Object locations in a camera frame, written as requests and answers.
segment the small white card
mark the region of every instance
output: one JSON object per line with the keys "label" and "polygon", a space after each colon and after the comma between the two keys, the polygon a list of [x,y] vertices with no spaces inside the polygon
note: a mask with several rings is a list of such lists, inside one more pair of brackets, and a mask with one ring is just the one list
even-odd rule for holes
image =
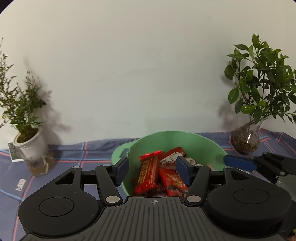
{"label": "small white card", "polygon": [[23,186],[25,185],[25,182],[26,182],[25,179],[21,179],[21,180],[19,181],[19,183],[17,184],[16,190],[21,192]]}

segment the red candy wrapper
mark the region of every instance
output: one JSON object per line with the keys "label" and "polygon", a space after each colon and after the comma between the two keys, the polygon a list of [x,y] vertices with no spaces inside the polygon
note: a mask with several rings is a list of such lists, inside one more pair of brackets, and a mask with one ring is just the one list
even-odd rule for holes
{"label": "red candy wrapper", "polygon": [[169,196],[186,196],[189,188],[175,170],[159,168],[159,175]]}
{"label": "red candy wrapper", "polygon": [[176,160],[178,156],[185,156],[182,147],[172,149],[160,156],[159,167],[176,170]]}
{"label": "red candy wrapper", "polygon": [[164,196],[164,197],[166,197],[168,194],[166,192],[165,187],[161,183],[161,180],[158,180],[157,185],[158,185],[158,188],[150,190],[150,191],[146,192],[144,195],[147,196],[147,197],[155,197],[155,196]]}
{"label": "red candy wrapper", "polygon": [[142,161],[141,171],[138,178],[138,184],[134,191],[137,194],[148,192],[154,188],[158,188],[158,163],[159,154],[151,153],[140,157]]}

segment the green plastic basket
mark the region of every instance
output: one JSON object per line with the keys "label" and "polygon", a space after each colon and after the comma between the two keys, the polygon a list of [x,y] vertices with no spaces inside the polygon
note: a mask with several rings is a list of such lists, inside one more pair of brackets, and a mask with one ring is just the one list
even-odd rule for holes
{"label": "green plastic basket", "polygon": [[122,186],[128,196],[133,194],[132,180],[139,175],[139,157],[162,150],[167,152],[176,147],[182,147],[186,154],[195,159],[199,164],[207,165],[216,171],[223,171],[225,164],[223,157],[227,154],[212,140],[198,134],[183,131],[162,131],[143,137],[139,140],[119,146],[112,154],[112,164],[119,159],[124,149],[129,149],[129,171]]}

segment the white flower pot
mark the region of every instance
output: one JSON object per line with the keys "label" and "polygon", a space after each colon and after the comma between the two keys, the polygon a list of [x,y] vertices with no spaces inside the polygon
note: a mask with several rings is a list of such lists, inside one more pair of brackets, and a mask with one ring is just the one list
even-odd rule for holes
{"label": "white flower pot", "polygon": [[38,127],[36,135],[26,142],[18,143],[19,136],[20,133],[14,138],[13,144],[18,149],[29,170],[35,176],[47,174],[55,165],[55,160],[42,136],[42,127]]}

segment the silver screw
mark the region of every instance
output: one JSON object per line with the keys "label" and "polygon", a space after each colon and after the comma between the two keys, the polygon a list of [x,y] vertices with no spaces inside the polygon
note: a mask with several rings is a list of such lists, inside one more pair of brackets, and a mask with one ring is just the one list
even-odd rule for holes
{"label": "silver screw", "polygon": [[187,201],[189,202],[200,202],[202,199],[200,196],[191,195],[187,197]]}
{"label": "silver screw", "polygon": [[108,203],[116,203],[120,200],[119,197],[117,196],[109,196],[109,197],[106,197],[106,202]]}

